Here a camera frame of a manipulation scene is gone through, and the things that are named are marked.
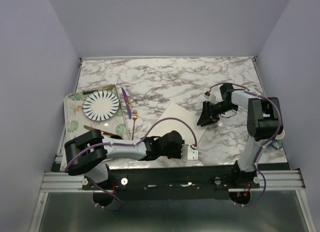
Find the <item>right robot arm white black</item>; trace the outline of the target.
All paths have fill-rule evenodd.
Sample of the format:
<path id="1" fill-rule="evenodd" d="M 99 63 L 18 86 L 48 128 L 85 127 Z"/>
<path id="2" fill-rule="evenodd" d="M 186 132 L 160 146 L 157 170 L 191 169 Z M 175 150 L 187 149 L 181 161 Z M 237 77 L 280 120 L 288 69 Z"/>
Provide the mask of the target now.
<path id="1" fill-rule="evenodd" d="M 218 83 L 222 101 L 202 103 L 202 112 L 197 125 L 200 127 L 217 123 L 222 114 L 237 111 L 239 107 L 247 110 L 247 145 L 235 163 L 238 171 L 230 175 L 234 187 L 243 187 L 248 182 L 245 172 L 253 172 L 258 168 L 258 161 L 264 149 L 278 136 L 284 134 L 280 101 L 277 97 L 266 97 L 250 92 L 234 83 Z"/>

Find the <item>white cloth napkin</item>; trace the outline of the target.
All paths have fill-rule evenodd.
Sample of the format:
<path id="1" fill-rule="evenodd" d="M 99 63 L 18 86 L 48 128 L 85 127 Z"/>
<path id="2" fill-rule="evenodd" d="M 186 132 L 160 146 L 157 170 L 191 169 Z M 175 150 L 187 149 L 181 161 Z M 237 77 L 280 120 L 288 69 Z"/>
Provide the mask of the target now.
<path id="1" fill-rule="evenodd" d="M 199 118 L 197 115 L 173 102 L 169 104 L 169 106 L 160 116 L 159 120 L 168 117 L 178 118 L 185 122 L 195 133 L 197 142 L 200 141 L 201 137 L 207 129 L 207 126 L 197 126 L 197 121 Z M 157 124 L 148 134 L 148 137 L 163 136 L 173 130 L 177 131 L 182 136 L 182 139 L 185 141 L 185 144 L 192 145 L 195 143 L 191 131 L 183 123 L 176 120 L 166 120 Z"/>

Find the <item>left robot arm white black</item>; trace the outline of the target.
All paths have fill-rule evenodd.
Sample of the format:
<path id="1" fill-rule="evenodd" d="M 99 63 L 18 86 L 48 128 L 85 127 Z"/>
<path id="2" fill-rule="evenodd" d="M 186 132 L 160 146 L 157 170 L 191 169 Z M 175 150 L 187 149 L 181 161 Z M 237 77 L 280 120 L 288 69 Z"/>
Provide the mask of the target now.
<path id="1" fill-rule="evenodd" d="M 109 167 L 106 159 L 133 159 L 154 161 L 159 157 L 181 159 L 185 141 L 177 131 L 164 136 L 144 137 L 141 140 L 123 140 L 103 137 L 100 130 L 80 135 L 64 145 L 67 165 L 65 173 L 70 176 L 84 174 L 99 189 L 110 186 Z"/>

